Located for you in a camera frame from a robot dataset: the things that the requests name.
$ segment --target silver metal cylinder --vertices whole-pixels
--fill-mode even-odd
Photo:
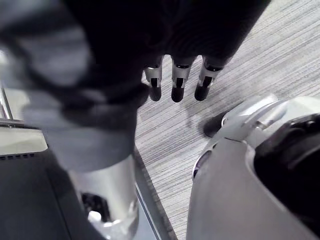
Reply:
[[[108,209],[104,212],[109,213],[108,221],[103,220],[102,213],[94,208],[86,209],[88,220],[105,239],[129,240],[135,235],[139,216],[135,165],[131,155],[111,167],[91,172],[70,171],[69,176],[83,208],[86,208],[84,194],[106,201]]]

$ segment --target floor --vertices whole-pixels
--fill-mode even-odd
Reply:
[[[320,1],[273,0],[203,102],[194,99],[200,57],[180,103],[171,100],[172,62],[163,62],[162,98],[139,110],[136,146],[174,239],[186,238],[191,171],[208,139],[204,122],[249,96],[320,94]]]

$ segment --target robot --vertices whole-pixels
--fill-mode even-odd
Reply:
[[[194,96],[203,101],[268,3],[0,1],[0,48],[11,63],[3,84],[27,92],[25,122],[44,132],[100,238],[135,235],[137,109],[149,91],[162,96],[163,55],[173,62],[174,102],[202,55]],[[223,117],[193,168],[188,240],[317,238],[317,185],[308,185],[317,181],[307,169],[319,150],[298,148],[318,136],[317,106],[317,97],[257,96]],[[299,180],[308,187],[290,185]]]

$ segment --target robotic hand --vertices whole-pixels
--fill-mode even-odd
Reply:
[[[163,55],[172,57],[174,102],[203,56],[202,101],[268,3],[0,0],[0,49],[12,70],[1,73],[3,84],[27,92],[25,121],[42,129],[106,239],[135,232],[137,109],[149,88],[154,101],[161,97]]]

